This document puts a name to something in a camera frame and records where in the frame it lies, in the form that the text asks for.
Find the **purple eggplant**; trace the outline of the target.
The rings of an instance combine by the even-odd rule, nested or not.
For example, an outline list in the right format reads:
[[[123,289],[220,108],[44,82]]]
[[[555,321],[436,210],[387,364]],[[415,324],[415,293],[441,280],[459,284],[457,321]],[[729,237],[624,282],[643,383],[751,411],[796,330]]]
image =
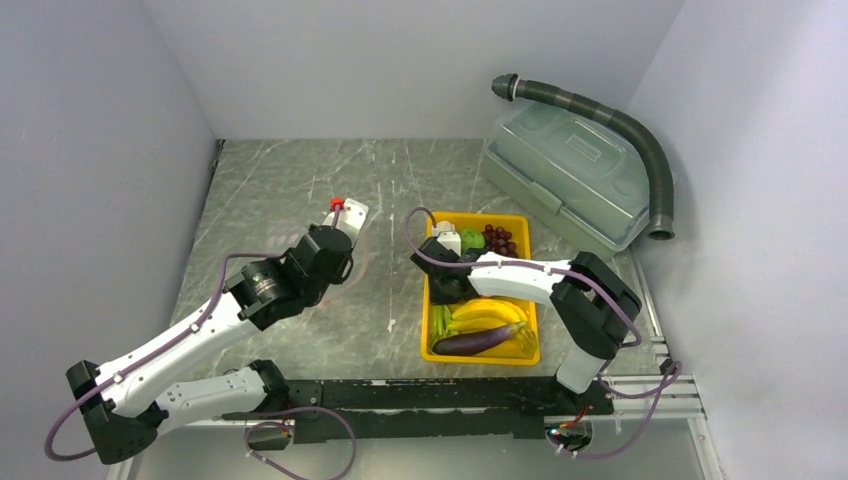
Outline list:
[[[431,350],[436,355],[473,356],[512,339],[525,327],[525,322],[518,322],[484,331],[457,334],[436,341]]]

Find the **celery stalk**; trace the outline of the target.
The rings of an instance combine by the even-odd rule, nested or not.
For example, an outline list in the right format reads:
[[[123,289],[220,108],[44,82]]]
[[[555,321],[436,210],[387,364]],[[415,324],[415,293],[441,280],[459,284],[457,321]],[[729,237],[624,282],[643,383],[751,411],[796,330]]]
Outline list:
[[[450,334],[449,323],[452,313],[447,305],[430,306],[431,337],[435,340],[444,338]]]

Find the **clear pink zip top bag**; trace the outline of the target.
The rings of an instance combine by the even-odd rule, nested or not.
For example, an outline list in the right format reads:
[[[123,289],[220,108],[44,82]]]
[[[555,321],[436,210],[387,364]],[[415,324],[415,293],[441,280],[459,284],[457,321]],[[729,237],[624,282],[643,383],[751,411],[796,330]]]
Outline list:
[[[260,298],[304,307],[319,304],[329,286],[350,276],[365,218],[361,208],[337,206],[327,222],[310,225],[294,246],[274,259]]]

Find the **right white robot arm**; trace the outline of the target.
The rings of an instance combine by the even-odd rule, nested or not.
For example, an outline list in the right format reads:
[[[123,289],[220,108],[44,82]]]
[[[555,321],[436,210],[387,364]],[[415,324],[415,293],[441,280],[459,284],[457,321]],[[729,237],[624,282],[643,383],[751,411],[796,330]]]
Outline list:
[[[553,309],[574,346],[556,370],[551,401],[574,415],[590,399],[590,385],[623,348],[642,337],[635,318],[642,302],[597,255],[536,261],[495,252],[459,256],[430,237],[411,255],[413,263],[442,284],[448,299],[509,297]]]

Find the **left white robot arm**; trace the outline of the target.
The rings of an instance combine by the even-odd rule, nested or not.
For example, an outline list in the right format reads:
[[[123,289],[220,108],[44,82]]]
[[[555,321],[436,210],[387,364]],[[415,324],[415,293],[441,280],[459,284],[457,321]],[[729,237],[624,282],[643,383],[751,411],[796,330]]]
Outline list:
[[[349,222],[311,225],[283,253],[247,253],[225,273],[199,310],[113,361],[83,360],[66,372],[93,443],[80,455],[120,463],[158,437],[197,420],[246,413],[264,420],[290,406],[290,387],[270,360],[230,374],[185,382],[182,375],[226,348],[320,303],[350,274],[361,228]]]

